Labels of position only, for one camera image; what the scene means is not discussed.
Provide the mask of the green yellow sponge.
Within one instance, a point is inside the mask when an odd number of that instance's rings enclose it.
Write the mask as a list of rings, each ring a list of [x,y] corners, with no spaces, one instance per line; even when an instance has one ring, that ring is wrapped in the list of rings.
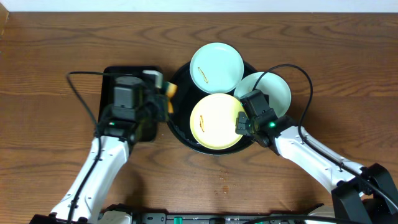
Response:
[[[165,87],[165,95],[167,97],[168,112],[172,114],[174,112],[174,108],[172,106],[171,99],[176,94],[178,86],[170,82],[165,82],[164,87]]]

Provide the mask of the yellow plate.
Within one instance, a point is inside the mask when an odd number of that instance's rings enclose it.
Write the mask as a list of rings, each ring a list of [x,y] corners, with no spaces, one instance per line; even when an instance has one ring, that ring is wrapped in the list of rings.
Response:
[[[190,115],[190,130],[195,140],[212,150],[235,145],[243,137],[236,133],[238,113],[243,106],[235,97],[216,93],[202,98]]]

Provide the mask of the light blue plate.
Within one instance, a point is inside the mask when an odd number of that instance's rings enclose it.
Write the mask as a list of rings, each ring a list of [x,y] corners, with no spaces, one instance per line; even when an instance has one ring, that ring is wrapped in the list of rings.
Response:
[[[234,97],[239,99],[252,91],[261,75],[262,72],[256,72],[243,78],[234,91]],[[286,114],[290,107],[292,95],[288,84],[282,77],[268,72],[260,79],[256,88],[269,96],[269,106],[275,111],[278,118]]]
[[[213,42],[199,48],[190,61],[190,76],[202,91],[228,93],[244,75],[244,62],[239,52],[228,44]]]

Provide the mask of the light blue plate top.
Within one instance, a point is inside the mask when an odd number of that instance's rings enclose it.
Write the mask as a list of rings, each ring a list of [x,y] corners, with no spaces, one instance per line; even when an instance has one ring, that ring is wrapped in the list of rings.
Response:
[[[202,91],[228,93],[244,75],[244,62],[239,52],[228,44],[213,42],[199,48],[190,61],[190,76]]]

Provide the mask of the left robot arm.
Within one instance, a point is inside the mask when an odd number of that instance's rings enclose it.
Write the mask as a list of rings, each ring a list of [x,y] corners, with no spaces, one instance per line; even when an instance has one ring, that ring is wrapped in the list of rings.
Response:
[[[132,223],[133,215],[122,207],[101,217],[102,206],[134,145],[153,141],[158,123],[168,120],[176,90],[151,78],[104,79],[95,137],[83,167],[50,214],[34,215],[31,223]]]

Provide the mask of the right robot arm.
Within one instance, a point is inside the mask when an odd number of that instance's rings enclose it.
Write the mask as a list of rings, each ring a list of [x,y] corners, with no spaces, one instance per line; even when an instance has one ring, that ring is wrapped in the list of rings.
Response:
[[[333,201],[329,211],[316,208],[306,215],[268,216],[255,219],[255,223],[397,223],[397,187],[385,167],[366,167],[332,151],[309,135],[301,123],[287,115],[277,117],[268,96],[259,90],[239,101],[244,110],[236,119],[236,133],[297,164]]]

